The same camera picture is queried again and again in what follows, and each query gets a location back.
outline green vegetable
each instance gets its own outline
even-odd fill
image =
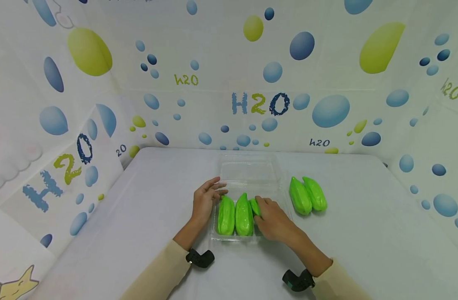
[[[222,196],[219,203],[219,216],[217,217],[217,233],[222,235],[232,235],[234,232],[236,208],[234,201],[227,196]]]
[[[247,193],[244,193],[236,203],[237,234],[242,236],[252,235],[253,222],[251,204],[247,200]]]
[[[295,177],[292,177],[290,180],[289,195],[292,200],[292,205],[294,205],[294,209],[297,212],[301,215],[310,214],[312,210],[311,199],[304,185]]]
[[[255,215],[261,216],[261,210],[259,209],[256,199],[249,200],[249,203],[251,203],[252,212],[254,212]]]
[[[325,211],[327,209],[327,201],[321,186],[314,179],[309,177],[302,177],[302,180],[304,180],[304,185],[311,199],[312,207],[317,211]]]

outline beige sleeve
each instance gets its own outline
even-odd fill
[[[184,278],[190,263],[188,252],[170,240],[157,257],[142,271],[120,300],[166,300]]]
[[[314,278],[312,292],[318,300],[372,300],[352,279],[346,270],[333,259],[332,266],[321,276]]]

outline right hand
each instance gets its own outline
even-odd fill
[[[301,230],[289,219],[277,202],[269,198],[255,197],[261,216],[256,215],[254,222],[268,240],[288,244]]]

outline left hand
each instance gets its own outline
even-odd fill
[[[211,217],[211,211],[222,195],[228,193],[228,190],[220,190],[225,187],[225,183],[218,183],[221,178],[214,177],[206,181],[200,188],[194,192],[194,203],[192,206],[191,220],[205,225]]]

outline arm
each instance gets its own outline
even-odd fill
[[[268,240],[280,241],[292,249],[314,276],[316,283],[312,289],[320,300],[371,300],[371,297],[359,287],[346,273],[344,268],[333,259],[328,258],[280,209],[276,202],[269,198],[256,196],[261,209],[261,217],[254,221]]]
[[[194,192],[191,219],[132,282],[120,300],[167,299],[172,289],[184,278],[191,266],[186,261],[186,255],[206,227],[213,206],[221,195],[228,192],[219,190],[225,186],[217,183],[219,179],[215,177],[208,180]]]

